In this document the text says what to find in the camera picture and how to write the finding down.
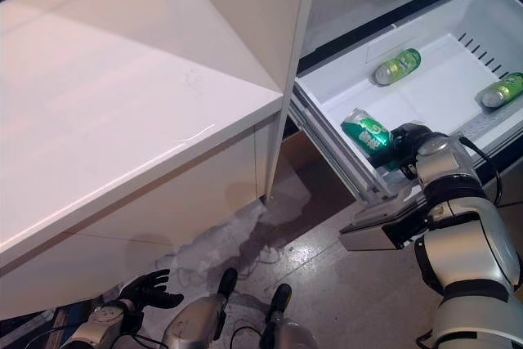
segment green can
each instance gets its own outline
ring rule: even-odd
[[[481,103],[488,108],[498,108],[514,100],[522,92],[523,74],[508,74],[480,92]]]
[[[412,73],[422,62],[422,56],[413,48],[405,49],[394,59],[381,63],[374,71],[374,81],[382,86],[390,85]]]
[[[343,120],[342,130],[371,157],[387,150],[391,143],[391,133],[370,114],[358,108]]]

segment floor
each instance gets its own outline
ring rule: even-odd
[[[183,293],[174,310],[146,309],[141,333],[161,339],[177,312],[214,292],[227,267],[239,282],[227,307],[221,340],[248,324],[263,329],[273,292],[290,284],[287,317],[305,325],[321,348],[405,348],[431,327],[440,298],[421,281],[412,248],[405,251],[347,252],[337,231],[358,211],[353,199],[322,159],[301,162],[282,154],[274,194],[202,234],[192,244],[150,267],[170,268],[168,290]],[[134,347],[121,338],[118,347]],[[243,331],[233,348],[257,347],[257,337]]]

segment green bottle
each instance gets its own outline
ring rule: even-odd
[[[483,89],[480,92],[481,103],[488,108],[498,108],[514,100],[522,92],[523,74],[512,73]]]
[[[413,48],[405,49],[394,59],[382,63],[374,71],[374,81],[387,86],[412,73],[422,62],[422,56]]]

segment white cabinet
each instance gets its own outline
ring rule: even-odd
[[[266,193],[283,88],[209,0],[0,13],[1,318],[98,294]]]

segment black cable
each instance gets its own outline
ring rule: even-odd
[[[154,347],[150,347],[149,345],[145,345],[143,342],[140,342],[139,339],[143,339],[145,341],[149,341],[149,342],[152,342],[152,343],[155,343],[156,345],[159,345],[160,347],[165,347],[166,349],[169,349],[169,347],[164,344],[163,342],[160,342],[160,341],[156,341],[155,339],[153,338],[149,338],[149,337],[145,337],[143,335],[140,335],[140,334],[122,334],[122,335],[119,335],[112,343],[112,345],[110,346],[110,349],[113,349],[114,345],[116,345],[116,342],[121,338],[121,337],[125,337],[125,336],[129,336],[131,337],[134,342],[136,342],[138,345],[140,345],[141,347],[144,347],[145,349],[155,349]]]
[[[232,342],[233,340],[235,339],[235,336],[237,333],[239,333],[240,331],[242,330],[251,330],[253,331],[254,333],[258,334],[258,337],[262,337],[262,333],[260,333],[258,330],[256,330],[255,328],[251,327],[251,326],[242,326],[242,327],[238,327],[233,333],[232,333],[232,336],[230,337],[230,343],[229,343],[229,349],[232,349]]]
[[[421,349],[431,349],[427,345],[424,344],[426,340],[428,340],[432,336],[432,329],[428,330],[424,335],[416,338],[416,345],[420,347]]]
[[[459,141],[469,149],[474,150],[477,153],[477,155],[479,155],[492,169],[492,172],[496,177],[496,198],[494,199],[494,206],[498,207],[499,202],[501,202],[501,197],[503,196],[503,182],[501,180],[501,175],[499,174],[498,169],[492,162],[492,159],[487,154],[483,153],[483,151],[479,147],[474,145],[474,142],[472,142],[466,136],[461,136],[459,138]]]
[[[71,329],[73,327],[78,327],[79,325],[84,324],[85,322],[86,321],[79,322],[79,323],[73,323],[73,324],[66,324],[65,326],[55,327],[53,329],[44,331],[43,333],[40,333],[36,337],[33,337],[29,342],[27,342],[27,345],[25,345],[25,349],[29,349],[29,347],[33,344],[33,342],[35,342],[37,339],[43,337],[44,335],[54,333],[55,331],[66,330],[66,329]]]
[[[165,349],[169,349],[169,347],[168,347],[166,344],[164,344],[163,342],[160,342],[160,341],[156,341],[156,340],[153,339],[153,338],[144,337],[143,335],[140,335],[140,334],[134,334],[134,335],[132,335],[131,337],[132,337],[132,339],[134,339],[134,340],[136,341],[136,343],[142,345],[143,347],[147,347],[147,348],[149,348],[149,349],[154,349],[154,348],[151,348],[150,346],[145,345],[143,342],[140,342],[140,341],[138,340],[138,338],[139,338],[139,339],[143,339],[143,340],[148,341],[148,342],[155,343],[156,345],[158,345],[158,346],[160,346],[160,347],[165,347]]]
[[[517,202],[511,202],[509,204],[500,204],[498,208],[508,208],[510,206],[516,206],[517,204],[523,204],[523,200],[518,200]]]

